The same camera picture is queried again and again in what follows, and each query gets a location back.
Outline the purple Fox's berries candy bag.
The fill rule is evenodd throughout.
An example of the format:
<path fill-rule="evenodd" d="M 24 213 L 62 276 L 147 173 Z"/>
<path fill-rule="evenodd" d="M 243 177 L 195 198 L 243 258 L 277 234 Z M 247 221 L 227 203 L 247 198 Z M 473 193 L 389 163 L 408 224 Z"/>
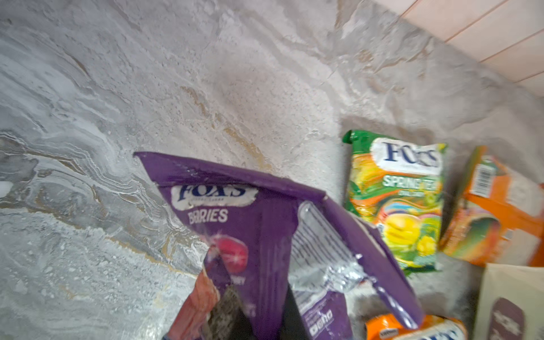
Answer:
<path fill-rule="evenodd" d="M 324 191 L 286 178 L 155 152 L 137 157 L 174 214 L 206 244 L 167 339 L 201 339 L 228 286 L 255 339 L 279 339 L 288 287 L 310 339 L 351 339 L 345 294 L 369 283 L 406 329 L 425 314 L 377 229 Z"/>

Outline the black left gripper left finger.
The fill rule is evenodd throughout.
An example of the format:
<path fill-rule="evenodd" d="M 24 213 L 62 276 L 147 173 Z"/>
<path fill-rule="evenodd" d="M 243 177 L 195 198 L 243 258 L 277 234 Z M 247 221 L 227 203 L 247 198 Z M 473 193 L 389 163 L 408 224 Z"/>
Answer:
<path fill-rule="evenodd" d="M 201 327 L 204 340 L 255 339 L 252 325 L 242 310 L 242 300 L 235 286 L 228 286 Z"/>

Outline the orange candy bag back side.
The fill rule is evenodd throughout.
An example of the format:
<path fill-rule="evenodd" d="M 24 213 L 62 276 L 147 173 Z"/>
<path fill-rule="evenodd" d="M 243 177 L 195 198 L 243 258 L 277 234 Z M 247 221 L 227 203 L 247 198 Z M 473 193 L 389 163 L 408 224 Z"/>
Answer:
<path fill-rule="evenodd" d="M 440 249 L 476 266 L 543 266 L 543 185 L 476 147 Z"/>

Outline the white printed paper bag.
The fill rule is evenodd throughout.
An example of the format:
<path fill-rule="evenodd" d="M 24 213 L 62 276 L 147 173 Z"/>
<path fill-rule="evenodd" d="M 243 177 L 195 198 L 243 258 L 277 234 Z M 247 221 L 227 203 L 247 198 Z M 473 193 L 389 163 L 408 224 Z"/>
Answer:
<path fill-rule="evenodd" d="M 487 265 L 473 339 L 543 338 L 543 268 Z"/>

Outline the green Fox's spring tea bag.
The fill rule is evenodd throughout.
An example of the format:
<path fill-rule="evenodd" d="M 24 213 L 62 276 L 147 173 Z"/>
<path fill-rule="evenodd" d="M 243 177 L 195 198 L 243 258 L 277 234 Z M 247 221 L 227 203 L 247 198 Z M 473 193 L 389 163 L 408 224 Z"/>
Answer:
<path fill-rule="evenodd" d="M 378 228 L 406 275 L 436 269 L 443 218 L 446 143 L 417 145 L 350 130 L 344 207 Z"/>

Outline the Fox's fruits bag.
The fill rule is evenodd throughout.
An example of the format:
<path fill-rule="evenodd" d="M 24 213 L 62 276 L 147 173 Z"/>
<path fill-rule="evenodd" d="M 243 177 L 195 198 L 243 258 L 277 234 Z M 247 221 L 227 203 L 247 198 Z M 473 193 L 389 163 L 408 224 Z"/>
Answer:
<path fill-rule="evenodd" d="M 404 328 L 392 314 L 375 317 L 365 323 L 369 340 L 462 340 L 468 339 L 468 331 L 457 319 L 427 315 L 416 330 Z"/>

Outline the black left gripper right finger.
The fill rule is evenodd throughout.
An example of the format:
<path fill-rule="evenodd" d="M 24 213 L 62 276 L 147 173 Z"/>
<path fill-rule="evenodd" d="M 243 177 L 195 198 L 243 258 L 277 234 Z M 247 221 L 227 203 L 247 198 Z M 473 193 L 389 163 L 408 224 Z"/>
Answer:
<path fill-rule="evenodd" d="M 280 327 L 280 340 L 310 340 L 290 286 L 286 294 Z"/>

